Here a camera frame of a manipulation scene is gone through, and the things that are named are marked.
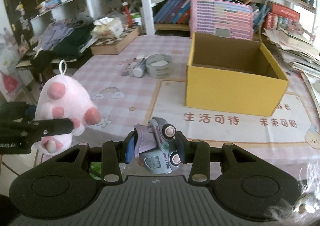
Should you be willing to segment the row of blue books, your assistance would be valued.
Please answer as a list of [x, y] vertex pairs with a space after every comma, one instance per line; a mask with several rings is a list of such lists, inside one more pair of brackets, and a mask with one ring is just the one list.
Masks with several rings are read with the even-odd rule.
[[190, 0], [167, 0], [153, 17], [156, 24], [174, 24], [187, 10]]

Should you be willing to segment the pink keyboard learning tablet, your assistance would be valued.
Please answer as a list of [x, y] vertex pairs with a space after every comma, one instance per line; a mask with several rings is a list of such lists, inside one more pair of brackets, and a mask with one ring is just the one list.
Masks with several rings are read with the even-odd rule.
[[253, 10], [249, 5], [224, 0], [191, 0], [190, 33], [253, 38]]

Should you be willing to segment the grey tape roll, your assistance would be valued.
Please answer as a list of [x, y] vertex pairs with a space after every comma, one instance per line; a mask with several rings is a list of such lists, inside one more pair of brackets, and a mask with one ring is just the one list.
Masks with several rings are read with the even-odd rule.
[[167, 54], [154, 54], [146, 59], [146, 70], [152, 78], [164, 79], [172, 74], [172, 57]]

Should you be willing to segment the tissue pack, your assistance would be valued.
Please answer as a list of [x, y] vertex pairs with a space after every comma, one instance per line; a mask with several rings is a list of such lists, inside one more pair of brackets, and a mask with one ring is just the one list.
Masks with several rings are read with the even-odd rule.
[[92, 33], [98, 38], [119, 37], [123, 31], [123, 25], [119, 18], [105, 17], [94, 21]]

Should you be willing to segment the pink checkered tablecloth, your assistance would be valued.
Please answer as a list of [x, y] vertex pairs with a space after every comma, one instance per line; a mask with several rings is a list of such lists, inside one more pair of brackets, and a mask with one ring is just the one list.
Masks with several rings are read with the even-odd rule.
[[[134, 125], [157, 116], [190, 140], [206, 140], [217, 147], [230, 141], [296, 178], [305, 177], [306, 166], [319, 160], [319, 119], [301, 78], [286, 73], [288, 89], [270, 117], [189, 108], [185, 106], [185, 77], [190, 45], [185, 37], [139, 36], [119, 55], [90, 58], [70, 77], [87, 90], [101, 121], [73, 136], [71, 145], [101, 146], [107, 140], [123, 140]], [[124, 65], [140, 50], [152, 49], [172, 57], [170, 77], [121, 76]]]

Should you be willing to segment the pink plush pig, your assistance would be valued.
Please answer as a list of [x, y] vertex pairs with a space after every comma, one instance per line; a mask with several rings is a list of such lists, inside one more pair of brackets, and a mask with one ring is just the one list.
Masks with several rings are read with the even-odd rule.
[[43, 86], [35, 111], [35, 120], [70, 119], [73, 130], [58, 136], [43, 136], [34, 146], [47, 156], [67, 150], [73, 136], [80, 136], [85, 127], [101, 121], [87, 90], [74, 78], [66, 75], [67, 63], [59, 63], [59, 75], [50, 78]]

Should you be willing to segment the red box of books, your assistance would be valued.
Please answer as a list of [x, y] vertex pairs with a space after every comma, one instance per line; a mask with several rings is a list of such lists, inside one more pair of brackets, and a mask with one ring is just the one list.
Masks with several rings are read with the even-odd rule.
[[264, 18], [263, 28], [280, 29], [282, 25], [291, 21], [298, 22], [300, 13], [286, 6], [268, 2], [267, 15]]

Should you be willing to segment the grey toy car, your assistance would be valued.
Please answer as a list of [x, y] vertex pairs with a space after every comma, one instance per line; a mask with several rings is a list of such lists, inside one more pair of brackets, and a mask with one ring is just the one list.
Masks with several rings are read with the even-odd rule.
[[147, 171], [168, 174], [180, 167], [175, 126], [163, 118], [153, 117], [146, 125], [135, 125], [135, 132], [134, 156]]

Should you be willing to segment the green white jar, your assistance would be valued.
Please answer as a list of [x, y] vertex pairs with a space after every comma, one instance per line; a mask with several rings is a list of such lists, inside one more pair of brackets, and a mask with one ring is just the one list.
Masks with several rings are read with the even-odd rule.
[[140, 13], [132, 13], [131, 14], [131, 19], [133, 22], [133, 25], [142, 25], [142, 18]]

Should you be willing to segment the wooden chess board box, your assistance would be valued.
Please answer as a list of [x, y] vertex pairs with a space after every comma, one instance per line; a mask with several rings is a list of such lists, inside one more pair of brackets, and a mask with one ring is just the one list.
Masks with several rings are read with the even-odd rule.
[[140, 26], [133, 26], [118, 37], [98, 39], [90, 50], [93, 55], [119, 55], [139, 35]]

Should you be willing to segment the white red small box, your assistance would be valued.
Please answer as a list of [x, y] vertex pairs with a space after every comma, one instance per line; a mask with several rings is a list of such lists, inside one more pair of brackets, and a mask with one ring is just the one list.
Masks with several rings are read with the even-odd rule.
[[128, 66], [127, 70], [128, 70], [129, 76], [134, 76], [133, 70], [134, 70], [135, 66], [137, 65], [137, 63], [138, 63], [138, 61], [135, 60]]

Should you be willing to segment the white tube bottle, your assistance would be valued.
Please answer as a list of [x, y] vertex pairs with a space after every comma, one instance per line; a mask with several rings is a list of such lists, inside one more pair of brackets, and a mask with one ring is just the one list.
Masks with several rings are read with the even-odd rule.
[[145, 70], [146, 70], [146, 59], [141, 59], [133, 68], [133, 76], [136, 78], [141, 78], [144, 76]]

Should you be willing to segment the yellow cardboard box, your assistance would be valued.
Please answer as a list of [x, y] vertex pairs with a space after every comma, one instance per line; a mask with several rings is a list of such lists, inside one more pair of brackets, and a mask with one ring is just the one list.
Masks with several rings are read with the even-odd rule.
[[193, 33], [185, 105], [269, 117], [289, 80], [262, 42]]

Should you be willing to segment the red figurine pen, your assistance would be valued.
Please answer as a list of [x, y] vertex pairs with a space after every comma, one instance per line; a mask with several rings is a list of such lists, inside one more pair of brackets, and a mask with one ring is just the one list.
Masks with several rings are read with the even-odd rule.
[[125, 15], [127, 17], [127, 23], [129, 26], [133, 26], [133, 21], [132, 21], [132, 18], [131, 18], [131, 14], [129, 12], [129, 8], [128, 8], [128, 3], [127, 2], [123, 2], [122, 3], [122, 6], [123, 6], [123, 9], [125, 11]]

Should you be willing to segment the stack of papers and books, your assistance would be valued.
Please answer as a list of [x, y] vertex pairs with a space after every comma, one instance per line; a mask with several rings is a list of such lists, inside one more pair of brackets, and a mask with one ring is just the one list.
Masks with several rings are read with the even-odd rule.
[[291, 35], [283, 29], [264, 29], [263, 35], [278, 48], [290, 69], [319, 78], [319, 50], [303, 36]]

